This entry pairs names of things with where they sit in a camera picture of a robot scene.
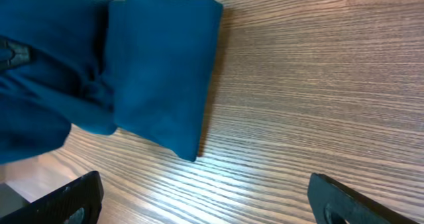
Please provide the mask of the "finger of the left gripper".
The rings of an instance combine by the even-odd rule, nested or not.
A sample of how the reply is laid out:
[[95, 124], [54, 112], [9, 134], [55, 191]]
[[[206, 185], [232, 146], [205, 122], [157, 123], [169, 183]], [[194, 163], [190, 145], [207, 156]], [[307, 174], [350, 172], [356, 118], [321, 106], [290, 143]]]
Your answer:
[[31, 49], [25, 44], [1, 38], [1, 70], [10, 70], [30, 63]]

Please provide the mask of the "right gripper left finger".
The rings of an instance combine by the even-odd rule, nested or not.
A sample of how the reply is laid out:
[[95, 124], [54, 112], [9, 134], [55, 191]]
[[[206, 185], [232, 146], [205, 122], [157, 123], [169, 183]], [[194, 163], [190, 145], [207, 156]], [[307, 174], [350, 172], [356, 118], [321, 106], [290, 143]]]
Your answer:
[[100, 174], [91, 171], [2, 217], [1, 224], [96, 224], [103, 196]]

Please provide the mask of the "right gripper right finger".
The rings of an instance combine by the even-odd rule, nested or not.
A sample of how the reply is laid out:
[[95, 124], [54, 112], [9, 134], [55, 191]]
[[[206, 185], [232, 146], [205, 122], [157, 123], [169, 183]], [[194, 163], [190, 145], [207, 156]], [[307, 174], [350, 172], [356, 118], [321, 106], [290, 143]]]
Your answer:
[[311, 175], [307, 197], [318, 224], [417, 224], [324, 174]]

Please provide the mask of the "blue t-shirt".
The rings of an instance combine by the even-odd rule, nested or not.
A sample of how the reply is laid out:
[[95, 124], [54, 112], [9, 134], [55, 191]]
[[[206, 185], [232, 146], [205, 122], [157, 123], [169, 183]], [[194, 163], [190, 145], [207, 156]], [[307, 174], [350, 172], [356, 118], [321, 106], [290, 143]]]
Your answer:
[[32, 58], [1, 70], [1, 162], [60, 148], [72, 125], [194, 161], [222, 13], [215, 0], [1, 0], [1, 38]]

